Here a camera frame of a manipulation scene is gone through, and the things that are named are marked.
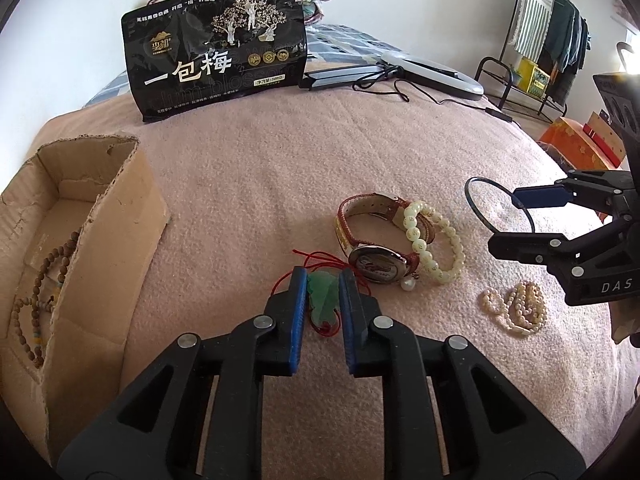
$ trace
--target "checkered bedding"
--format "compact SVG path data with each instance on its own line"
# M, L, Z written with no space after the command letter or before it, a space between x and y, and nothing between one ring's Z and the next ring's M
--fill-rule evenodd
M311 25L306 28L306 44L309 61L340 62L351 64L376 63L387 50L400 49L383 43L369 34L345 25ZM112 97L129 92L127 72L100 90L84 107L95 105Z

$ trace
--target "metal ring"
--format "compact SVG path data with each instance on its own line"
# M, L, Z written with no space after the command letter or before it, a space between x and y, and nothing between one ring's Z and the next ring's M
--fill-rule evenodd
M501 192L504 192L507 195L509 195L511 197L511 200L515 204L515 206L518 209L522 209L524 211L524 214L527 216L527 220L529 220L529 224L531 225L531 232L532 233L536 232L536 225L533 221L533 218L531 217L531 214L529 213L529 210L526 207L524 207L524 204L511 191L509 191L507 188L505 188L501 184L498 184L494 180L491 180L490 178L485 178L484 176L473 176L465 182L466 201L468 202L469 207L471 208L471 211L473 211L474 214L478 217L479 221L481 221L484 224L484 226L487 227L492 233L497 234L497 233L501 233L502 231L497 229L491 222L489 222L484 217L484 215L480 212L476 204L474 203L473 199L471 198L471 195L469 194L469 184L471 184L472 182L484 182L486 184L491 184L492 186L497 187Z

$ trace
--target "watch face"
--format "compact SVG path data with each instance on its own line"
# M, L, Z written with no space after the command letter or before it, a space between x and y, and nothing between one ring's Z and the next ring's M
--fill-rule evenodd
M359 247L349 260L365 278L376 283L396 282L406 272L404 258L384 247Z

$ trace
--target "pearl necklace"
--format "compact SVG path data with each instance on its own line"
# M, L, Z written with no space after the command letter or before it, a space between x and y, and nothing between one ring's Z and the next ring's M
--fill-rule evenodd
M514 307L514 318L509 310ZM506 329L522 335L538 332L546 323L545 299L535 282L518 282L510 290L505 302L497 290L488 288L482 292L482 306L491 314L503 318Z
M431 224L439 227L449 238L454 255L453 266L450 270L440 269L439 264L433 259L433 254L427 250L427 242L420 238L420 229L417 227L418 221L416 219L418 213L422 213ZM465 264L465 252L462 248L460 237L450 225L449 220L444 218L433 207L428 206L422 200L418 200L409 204L409 207L404 210L403 224L406 228L406 237L413 243L414 252L420 256L420 266L430 278L439 283L451 283L460 276L462 267ZM412 286L409 287L405 282L401 282L401 286L404 290L412 290L413 288Z

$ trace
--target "cardboard box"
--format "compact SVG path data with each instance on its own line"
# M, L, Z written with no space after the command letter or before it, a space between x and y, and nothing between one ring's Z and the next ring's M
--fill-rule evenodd
M576 170L615 170L613 163L577 121L560 117L540 137L554 146Z
M597 113L592 112L589 122L584 125L583 131L593 139L593 142L607 155L607 158L617 168L625 158L626 151L622 139L612 127L607 124Z
M132 137L42 146L2 193L0 394L51 463L118 394L129 323L167 220ZM45 360L36 369L18 341L12 306L31 296L43 259L79 228L55 309L40 314ZM41 300L53 294L58 268L59 260L42 283ZM20 311L20 325L33 349L30 307Z

